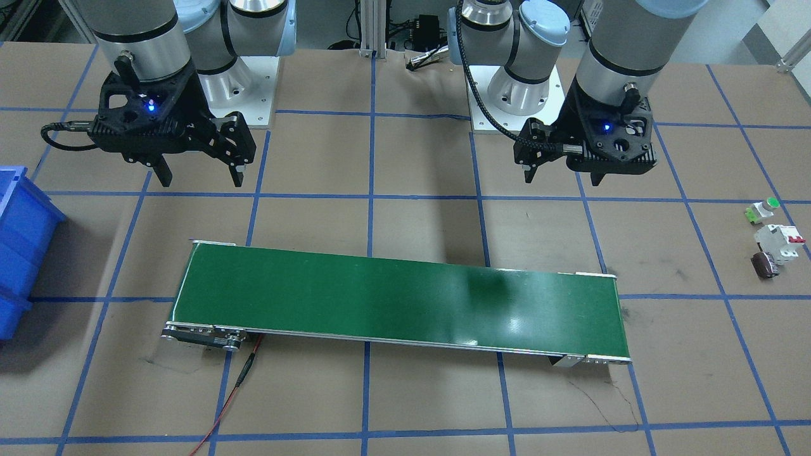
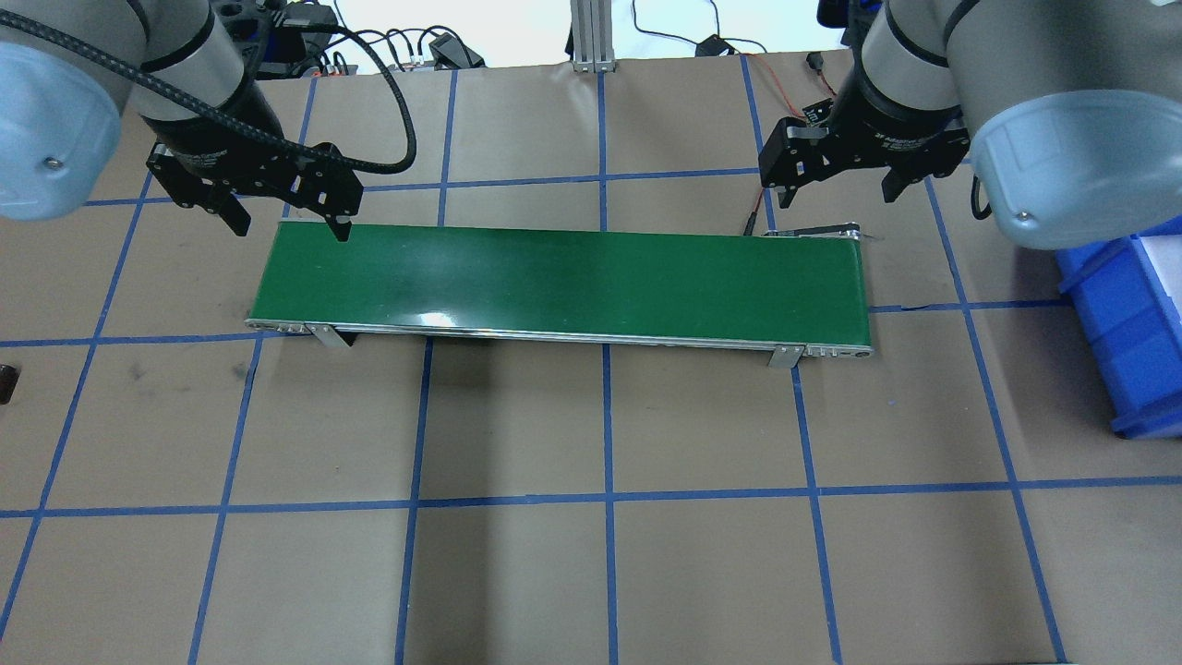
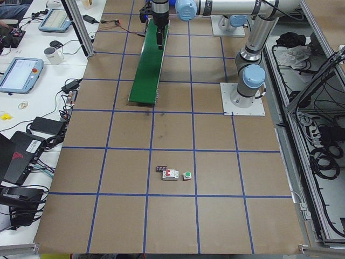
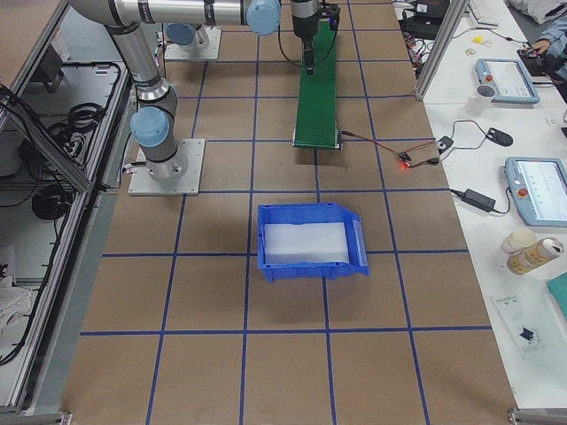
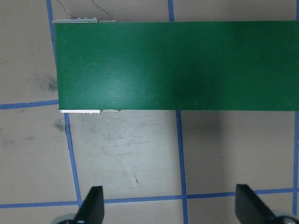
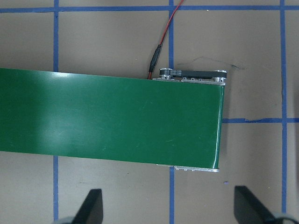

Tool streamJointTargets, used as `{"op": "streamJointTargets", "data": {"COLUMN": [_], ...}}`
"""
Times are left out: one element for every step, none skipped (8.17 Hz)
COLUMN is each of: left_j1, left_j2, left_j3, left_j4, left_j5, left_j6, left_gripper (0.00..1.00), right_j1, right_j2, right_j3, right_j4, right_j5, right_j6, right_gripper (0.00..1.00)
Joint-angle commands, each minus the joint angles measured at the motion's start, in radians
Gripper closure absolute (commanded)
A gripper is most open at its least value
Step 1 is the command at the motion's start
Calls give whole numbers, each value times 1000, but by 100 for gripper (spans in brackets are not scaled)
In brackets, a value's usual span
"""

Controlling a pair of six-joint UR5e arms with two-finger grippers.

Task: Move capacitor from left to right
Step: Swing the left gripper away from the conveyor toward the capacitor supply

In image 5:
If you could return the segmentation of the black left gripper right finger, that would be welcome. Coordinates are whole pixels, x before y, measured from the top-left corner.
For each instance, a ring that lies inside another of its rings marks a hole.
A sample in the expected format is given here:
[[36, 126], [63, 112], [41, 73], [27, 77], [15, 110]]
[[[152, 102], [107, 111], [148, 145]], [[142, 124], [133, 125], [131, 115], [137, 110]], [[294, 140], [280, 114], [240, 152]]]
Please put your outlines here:
[[235, 214], [241, 224], [277, 224], [277, 217], [247, 184], [237, 184]]

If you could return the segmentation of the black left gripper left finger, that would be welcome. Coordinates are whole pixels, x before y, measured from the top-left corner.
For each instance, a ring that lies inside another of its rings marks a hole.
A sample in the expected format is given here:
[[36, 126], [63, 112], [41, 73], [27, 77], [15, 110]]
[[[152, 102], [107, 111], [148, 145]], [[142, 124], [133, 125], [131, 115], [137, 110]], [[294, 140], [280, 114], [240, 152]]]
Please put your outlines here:
[[74, 223], [76, 224], [101, 224], [104, 219], [104, 197], [103, 187], [91, 187], [80, 209], [78, 210]]

